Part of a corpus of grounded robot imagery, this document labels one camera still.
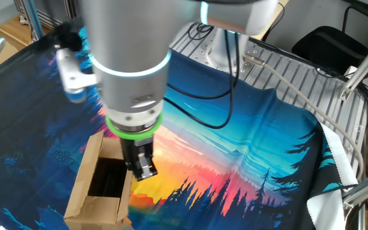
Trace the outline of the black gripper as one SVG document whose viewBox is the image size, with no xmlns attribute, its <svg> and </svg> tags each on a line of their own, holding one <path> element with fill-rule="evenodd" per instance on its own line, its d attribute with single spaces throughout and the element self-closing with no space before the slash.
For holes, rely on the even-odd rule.
<svg viewBox="0 0 368 230">
<path fill-rule="evenodd" d="M 153 136 L 141 140 L 120 139 L 120 143 L 127 169 L 137 181 L 158 174 L 153 163 Z"/>
</svg>

